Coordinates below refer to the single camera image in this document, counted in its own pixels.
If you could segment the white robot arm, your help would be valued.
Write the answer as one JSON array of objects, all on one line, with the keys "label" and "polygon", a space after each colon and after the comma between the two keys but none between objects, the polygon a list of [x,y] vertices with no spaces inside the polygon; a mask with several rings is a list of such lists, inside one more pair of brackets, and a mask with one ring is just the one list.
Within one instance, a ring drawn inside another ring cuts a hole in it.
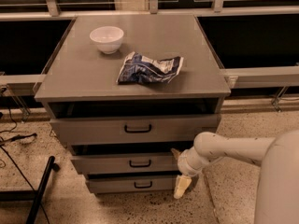
[{"label": "white robot arm", "polygon": [[180,174],[174,197],[183,196],[192,178],[224,157],[261,168],[254,224],[299,224],[299,131],[270,138],[228,138],[199,133],[193,146],[173,150]]}]

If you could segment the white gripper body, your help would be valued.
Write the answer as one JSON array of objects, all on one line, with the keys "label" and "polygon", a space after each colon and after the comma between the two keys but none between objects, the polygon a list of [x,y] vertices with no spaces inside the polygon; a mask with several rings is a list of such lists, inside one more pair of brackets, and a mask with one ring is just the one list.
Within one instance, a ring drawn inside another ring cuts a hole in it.
[{"label": "white gripper body", "polygon": [[205,165],[206,159],[200,156],[194,148],[186,149],[178,156],[178,169],[183,175],[196,176]]}]

